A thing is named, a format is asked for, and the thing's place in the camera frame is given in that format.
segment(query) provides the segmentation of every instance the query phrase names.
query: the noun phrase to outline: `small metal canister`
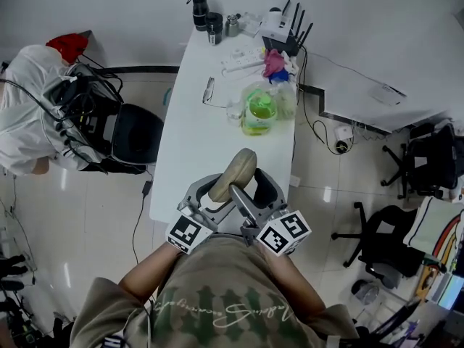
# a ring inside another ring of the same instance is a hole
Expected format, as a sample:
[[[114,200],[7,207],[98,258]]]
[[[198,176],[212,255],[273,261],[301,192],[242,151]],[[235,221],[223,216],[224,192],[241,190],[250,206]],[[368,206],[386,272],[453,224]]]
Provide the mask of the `small metal canister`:
[[[239,34],[239,22],[238,17],[235,14],[231,14],[227,17],[225,23],[225,35],[233,38]]]

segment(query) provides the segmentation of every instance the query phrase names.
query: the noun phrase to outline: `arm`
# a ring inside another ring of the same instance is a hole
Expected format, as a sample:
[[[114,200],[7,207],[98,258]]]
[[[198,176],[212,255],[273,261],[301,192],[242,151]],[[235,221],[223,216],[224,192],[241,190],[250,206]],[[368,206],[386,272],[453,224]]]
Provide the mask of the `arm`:
[[[42,175],[47,174],[49,171],[49,158],[48,157],[41,157],[37,159],[36,166],[32,170],[32,174],[35,175]]]
[[[298,271],[288,255],[276,257],[262,244],[258,244],[258,247],[275,277],[279,290],[301,321],[326,310],[326,305],[318,293]]]
[[[145,303],[160,285],[179,252],[179,249],[165,242],[125,275],[119,286]]]

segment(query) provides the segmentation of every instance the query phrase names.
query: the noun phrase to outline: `beige shoe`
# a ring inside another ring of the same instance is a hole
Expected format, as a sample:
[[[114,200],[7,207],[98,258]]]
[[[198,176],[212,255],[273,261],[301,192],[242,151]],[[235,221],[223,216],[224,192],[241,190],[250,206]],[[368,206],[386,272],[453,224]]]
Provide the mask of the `beige shoe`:
[[[251,181],[257,166],[256,153],[251,149],[244,148],[235,155],[227,169],[219,177],[216,184],[208,192],[213,202],[226,202],[229,195],[229,185],[236,184],[244,189]]]

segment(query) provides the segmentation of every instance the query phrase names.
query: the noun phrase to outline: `desk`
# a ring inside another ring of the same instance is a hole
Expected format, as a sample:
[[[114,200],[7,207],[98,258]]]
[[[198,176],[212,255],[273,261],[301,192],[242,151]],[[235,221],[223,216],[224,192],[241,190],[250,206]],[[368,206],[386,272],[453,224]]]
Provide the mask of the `desk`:
[[[241,80],[226,80],[221,74],[221,60],[230,56],[234,49],[245,46],[262,46],[262,39],[240,34],[235,38],[225,37],[219,45],[211,46],[205,32],[194,30],[191,34],[159,146],[150,204],[151,219],[169,223],[188,187],[207,175],[222,173],[244,147],[257,153],[258,167],[272,176],[287,196],[294,120],[276,122],[265,136],[245,136],[240,128],[228,124],[225,109],[202,103],[210,77],[215,78],[213,97],[229,99],[239,99],[243,88],[262,80],[260,71]],[[230,75],[240,78],[240,73],[245,71]],[[220,230],[239,233],[243,221],[234,209]]]

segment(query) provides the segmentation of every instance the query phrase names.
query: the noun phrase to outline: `pink cloth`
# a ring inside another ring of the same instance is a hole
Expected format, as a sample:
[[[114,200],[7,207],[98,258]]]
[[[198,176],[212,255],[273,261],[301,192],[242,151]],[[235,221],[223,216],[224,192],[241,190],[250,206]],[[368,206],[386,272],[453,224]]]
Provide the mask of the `pink cloth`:
[[[283,57],[278,53],[277,49],[271,51],[266,50],[264,56],[264,63],[266,64],[266,69],[264,70],[263,76],[268,78],[273,73],[278,73],[283,70],[285,67],[285,61]]]

